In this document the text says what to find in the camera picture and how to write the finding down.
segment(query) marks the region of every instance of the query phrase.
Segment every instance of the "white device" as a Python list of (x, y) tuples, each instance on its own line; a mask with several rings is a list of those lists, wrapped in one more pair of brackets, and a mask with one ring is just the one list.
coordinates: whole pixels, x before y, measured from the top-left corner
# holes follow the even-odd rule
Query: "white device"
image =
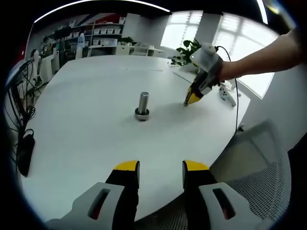
[(225, 86), (223, 85), (220, 86), (219, 94), (223, 100), (228, 101), (233, 107), (236, 106), (236, 102), (234, 101), (234, 98), (229, 94), (229, 92), (227, 92)]

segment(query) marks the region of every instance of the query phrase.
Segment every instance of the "wall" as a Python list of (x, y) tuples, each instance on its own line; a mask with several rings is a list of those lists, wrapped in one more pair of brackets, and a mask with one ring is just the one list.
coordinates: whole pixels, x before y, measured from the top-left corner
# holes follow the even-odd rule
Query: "wall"
[(195, 39), (199, 43), (212, 43), (221, 17), (222, 16), (219, 14), (203, 13), (197, 33), (195, 35)]
[(135, 37), (140, 17), (140, 15), (134, 13), (127, 14), (122, 37)]
[(95, 15), (94, 17), (90, 18), (89, 20), (85, 21), (84, 23), (82, 23), (82, 25), (93, 23), (93, 22), (97, 21), (98, 19), (104, 18), (104, 17), (109, 16), (111, 14), (113, 14), (113, 13), (99, 13), (99, 14)]
[(242, 120), (245, 128), (269, 118), (277, 126), (284, 147), (291, 149), (307, 132), (307, 67), (275, 73), (261, 100), (238, 82), (251, 102)]
[(133, 40), (136, 42), (142, 42), (142, 43), (148, 43), (150, 34), (148, 33), (148, 30), (151, 28), (152, 20), (140, 17), (138, 23), (136, 26), (136, 31)]
[(168, 22), (168, 17), (169, 16), (163, 16), (152, 20), (148, 42), (156, 48), (160, 48), (163, 33)]

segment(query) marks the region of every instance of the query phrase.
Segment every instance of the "green plant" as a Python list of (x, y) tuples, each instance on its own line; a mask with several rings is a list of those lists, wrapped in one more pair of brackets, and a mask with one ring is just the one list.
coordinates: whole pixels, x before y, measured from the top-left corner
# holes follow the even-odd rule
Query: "green plant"
[(176, 49), (180, 53), (180, 56), (173, 56), (172, 65), (185, 66), (192, 63), (190, 56), (201, 47), (201, 44), (194, 39), (194, 41), (185, 40), (183, 46), (184, 48), (180, 47)]
[(118, 39), (119, 42), (123, 42), (123, 43), (132, 43), (133, 39), (131, 37), (122, 37), (120, 39)]

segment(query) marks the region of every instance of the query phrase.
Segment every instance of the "potted plant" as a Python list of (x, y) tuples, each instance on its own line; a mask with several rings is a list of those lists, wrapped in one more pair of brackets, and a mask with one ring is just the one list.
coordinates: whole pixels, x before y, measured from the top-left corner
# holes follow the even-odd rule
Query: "potted plant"
[(185, 40), (183, 46), (176, 49), (180, 53), (180, 56), (173, 56), (171, 65), (182, 66), (183, 71), (197, 71), (198, 67), (192, 63), (190, 56), (201, 47), (201, 44), (194, 39), (194, 41)]
[(133, 39), (131, 37), (121, 37), (121, 38), (118, 39), (118, 42), (122, 46), (130, 46), (133, 42)]

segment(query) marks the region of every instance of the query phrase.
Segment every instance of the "metal bolt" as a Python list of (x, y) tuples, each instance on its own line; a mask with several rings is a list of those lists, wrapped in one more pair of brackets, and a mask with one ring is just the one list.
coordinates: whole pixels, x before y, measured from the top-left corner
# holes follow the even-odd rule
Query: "metal bolt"
[(141, 92), (140, 103), (139, 103), (139, 113), (140, 114), (144, 114), (146, 112), (148, 97), (149, 97), (148, 92)]
[(141, 92), (139, 107), (135, 109), (135, 117), (139, 121), (146, 121), (149, 117), (149, 110), (147, 109), (149, 93)]

